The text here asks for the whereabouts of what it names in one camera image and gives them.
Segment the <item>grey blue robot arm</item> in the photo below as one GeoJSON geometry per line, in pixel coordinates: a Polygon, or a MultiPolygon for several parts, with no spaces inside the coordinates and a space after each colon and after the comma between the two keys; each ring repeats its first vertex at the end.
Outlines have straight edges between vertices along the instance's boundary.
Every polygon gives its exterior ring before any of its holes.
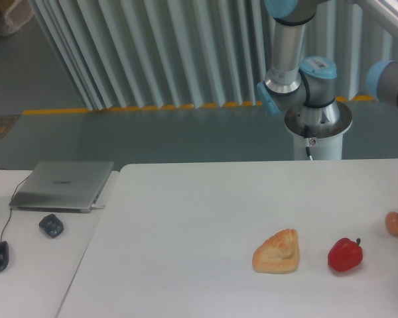
{"type": "MultiPolygon", "coordinates": [[[[335,100],[336,64],[329,58],[300,60],[306,24],[328,1],[264,1],[275,20],[271,67],[257,93],[270,114],[287,109],[285,127],[293,136],[295,160],[341,160],[352,112],[335,100]]],[[[359,5],[398,39],[398,1],[347,1],[359,5]]],[[[398,62],[380,61],[367,73],[369,94],[398,109],[398,62]]]]}

